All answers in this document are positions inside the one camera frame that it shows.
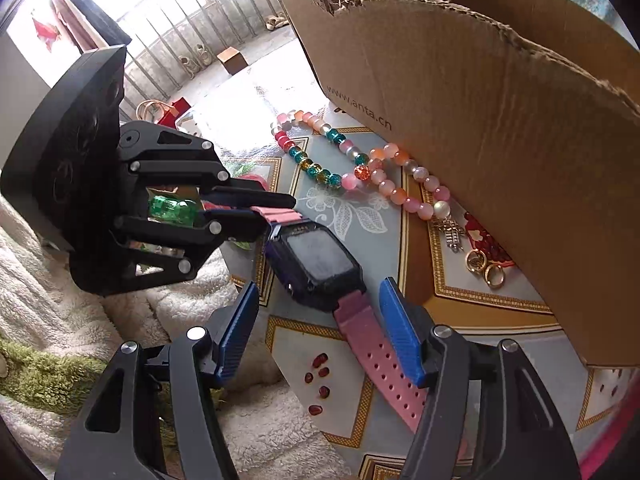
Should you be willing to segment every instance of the blue gripper pad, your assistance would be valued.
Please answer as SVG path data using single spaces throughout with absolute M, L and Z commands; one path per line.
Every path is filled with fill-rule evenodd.
M 404 309 L 404 296 L 389 278 L 380 283 L 380 313 L 402 371 L 413 384 L 423 388 L 426 374 L 422 368 L 420 339 Z
M 251 330 L 254 328 L 255 318 L 258 315 L 259 298 L 260 294 L 258 293 L 257 285 L 254 282 L 250 282 L 244 286 L 236 299 L 236 310 L 218 347 L 216 379 L 221 384 L 229 381 L 238 370 L 246 342 L 249 339 Z

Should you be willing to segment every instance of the silver charm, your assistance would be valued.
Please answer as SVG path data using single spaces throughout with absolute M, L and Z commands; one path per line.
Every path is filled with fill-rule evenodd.
M 444 220 L 438 220 L 436 225 L 438 230 L 444 233 L 444 239 L 447 243 L 447 247 L 455 253 L 461 251 L 462 240 L 460 237 L 464 236 L 466 233 L 465 230 L 451 217 L 451 215 L 447 216 Z

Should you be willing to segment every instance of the beaded bracelet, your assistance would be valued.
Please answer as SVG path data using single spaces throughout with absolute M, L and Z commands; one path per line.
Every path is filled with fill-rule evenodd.
M 320 184 L 326 184 L 332 189 L 338 189 L 342 183 L 340 175 L 324 169 L 320 164 L 311 160 L 306 152 L 296 146 L 296 143 L 284 132 L 284 128 L 286 128 L 286 131 L 291 129 L 291 123 L 286 121 L 286 116 L 284 118 L 285 121 L 282 123 L 278 121 L 277 123 L 271 124 L 271 133 L 276 139 L 278 146 L 280 146 L 285 153 L 289 153 L 293 160 L 296 161 L 296 164 L 300 166 L 300 169 L 305 171 L 312 179 Z
M 344 189 L 355 189 L 359 180 L 366 181 L 370 179 L 373 184 L 378 186 L 378 191 L 381 195 L 388 197 L 394 204 L 402 206 L 408 213 L 417 213 L 421 220 L 427 221 L 433 216 L 443 220 L 450 216 L 449 189 L 441 186 L 436 176 L 430 175 L 426 168 L 411 159 L 408 153 L 400 150 L 396 144 L 387 144 L 383 149 L 374 148 L 369 156 L 355 146 L 352 140 L 347 139 L 329 123 L 324 122 L 324 119 L 310 112 L 291 110 L 288 114 L 279 114 L 276 117 L 276 121 L 276 123 L 272 124 L 274 128 L 272 133 L 280 136 L 276 140 L 285 151 L 287 151 L 284 148 L 286 142 L 281 144 L 279 139 L 285 135 L 284 130 L 289 131 L 294 124 L 301 122 L 308 124 L 316 132 L 324 134 L 327 139 L 336 144 L 340 151 L 356 165 L 353 173 L 345 173 L 342 176 L 341 185 Z M 393 160 L 398 166 L 404 167 L 416 182 L 422 184 L 427 191 L 432 192 L 436 200 L 435 204 L 432 206 L 428 202 L 421 202 L 417 198 L 409 197 L 404 189 L 396 187 L 396 184 L 386 177 L 386 173 L 382 169 L 382 161 L 386 158 Z

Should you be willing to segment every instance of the green glass bottle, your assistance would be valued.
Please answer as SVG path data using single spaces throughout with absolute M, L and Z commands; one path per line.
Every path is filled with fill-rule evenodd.
M 197 204 L 192 200 L 176 200 L 155 195 L 149 200 L 149 216 L 161 222 L 193 227 L 198 212 Z

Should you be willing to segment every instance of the handbag handle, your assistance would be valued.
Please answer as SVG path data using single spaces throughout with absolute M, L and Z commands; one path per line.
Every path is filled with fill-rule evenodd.
M 138 118 L 138 120 L 146 121 L 146 115 L 148 114 L 149 109 L 154 105 L 159 106 L 160 108 L 162 108 L 162 110 L 164 110 L 165 112 L 169 112 L 174 117 L 180 115 L 178 109 L 173 105 L 165 103 L 164 101 L 158 101 L 157 99 L 147 99 L 146 101 L 142 101 L 136 107 L 136 117 Z

